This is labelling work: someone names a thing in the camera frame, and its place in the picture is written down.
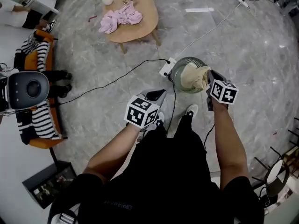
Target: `table leg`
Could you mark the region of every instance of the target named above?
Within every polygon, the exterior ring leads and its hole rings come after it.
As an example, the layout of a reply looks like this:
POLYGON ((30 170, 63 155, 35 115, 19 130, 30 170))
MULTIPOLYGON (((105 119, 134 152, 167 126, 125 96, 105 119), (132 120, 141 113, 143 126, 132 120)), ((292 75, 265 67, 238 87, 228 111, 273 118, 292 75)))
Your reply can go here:
POLYGON ((157 37, 155 31, 152 31, 151 32, 151 35, 153 36, 153 38, 155 39, 156 43, 157 43, 157 46, 161 46, 161 42, 159 40, 159 38, 157 37))
POLYGON ((121 47, 121 50, 122 50, 123 54, 126 54, 127 51, 126 51, 126 49, 123 47, 123 44, 122 44, 122 43, 120 43, 120 47, 121 47))

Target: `black shirt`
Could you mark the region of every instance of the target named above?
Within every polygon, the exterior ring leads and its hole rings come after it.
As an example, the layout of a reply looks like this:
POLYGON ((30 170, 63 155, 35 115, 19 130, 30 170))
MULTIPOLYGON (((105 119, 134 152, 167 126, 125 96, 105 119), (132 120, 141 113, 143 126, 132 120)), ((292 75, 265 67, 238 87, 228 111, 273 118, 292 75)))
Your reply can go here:
POLYGON ((189 144, 180 150, 171 139, 137 144, 121 175, 105 185, 98 176, 79 175, 55 200, 50 216, 80 203, 79 224, 118 218, 233 224, 235 217, 243 224, 263 223, 263 207, 248 178, 237 177, 220 191, 203 150, 189 144))

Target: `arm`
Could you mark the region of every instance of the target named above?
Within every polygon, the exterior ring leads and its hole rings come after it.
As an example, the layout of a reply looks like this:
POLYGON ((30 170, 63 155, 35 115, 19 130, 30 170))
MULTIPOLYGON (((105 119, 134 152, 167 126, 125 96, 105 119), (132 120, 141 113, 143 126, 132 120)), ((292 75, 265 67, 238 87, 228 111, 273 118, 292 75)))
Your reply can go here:
POLYGON ((90 159, 83 173, 97 175, 103 183, 109 181, 123 165, 139 132, 140 128, 128 124, 90 159))
POLYGON ((239 176, 249 177, 246 153, 243 144, 235 130, 233 121, 226 106, 214 98, 215 140, 217 158, 221 170, 220 189, 234 178, 239 176))
POLYGON ((23 11, 29 12, 30 10, 31 10, 31 8, 29 8, 29 7, 14 6, 12 11, 13 12, 23 12, 23 11))

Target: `black shorts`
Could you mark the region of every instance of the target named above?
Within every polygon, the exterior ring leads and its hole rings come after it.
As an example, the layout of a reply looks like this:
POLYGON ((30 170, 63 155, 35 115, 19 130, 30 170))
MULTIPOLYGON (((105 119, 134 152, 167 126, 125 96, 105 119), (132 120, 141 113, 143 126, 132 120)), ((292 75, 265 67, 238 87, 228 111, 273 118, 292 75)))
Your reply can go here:
POLYGON ((35 10, 30 10, 28 12, 26 21, 22 27, 27 29, 34 29, 36 25, 39 24, 39 20, 41 19, 41 17, 42 17, 41 13, 35 10))

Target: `marble floor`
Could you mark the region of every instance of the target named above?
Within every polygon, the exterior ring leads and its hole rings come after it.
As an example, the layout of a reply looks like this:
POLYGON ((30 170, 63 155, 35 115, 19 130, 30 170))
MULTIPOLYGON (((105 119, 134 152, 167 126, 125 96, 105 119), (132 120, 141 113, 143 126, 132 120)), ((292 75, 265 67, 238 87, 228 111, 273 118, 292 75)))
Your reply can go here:
MULTIPOLYGON (((267 0, 249 2, 256 10, 255 17, 247 8, 239 6, 216 30, 180 54, 233 11, 238 2, 155 0, 155 3, 159 13, 157 33, 162 45, 157 47, 148 36, 125 44, 128 50, 125 55, 117 44, 98 32, 101 0, 65 0, 59 6, 60 15, 52 32, 59 38, 54 54, 55 68, 67 69, 74 76, 73 90, 61 101, 103 86, 146 59, 173 57, 178 60, 195 56, 237 84, 240 91, 235 105, 230 107, 230 114, 245 146, 250 173, 259 176, 263 168, 254 156, 271 164, 277 156, 270 146, 280 152, 289 149, 287 129, 295 127, 293 117, 299 111, 297 31, 291 19, 267 0), (186 8, 199 7, 213 7, 215 11, 185 12, 186 8), (95 15, 98 17, 88 22, 88 18, 95 15)), ((69 138, 55 146, 58 158, 71 161, 76 172, 81 173, 88 160, 125 126, 123 116, 128 100, 144 89, 168 91, 162 107, 168 126, 174 92, 171 83, 158 73, 163 66, 164 62, 144 64, 105 89, 62 105, 62 120, 69 138)), ((207 110, 205 93, 177 91, 170 136, 192 103, 199 105, 193 129, 204 140, 214 122, 214 114, 207 110)), ((210 171, 218 171, 214 132, 209 135, 206 148, 210 171)))

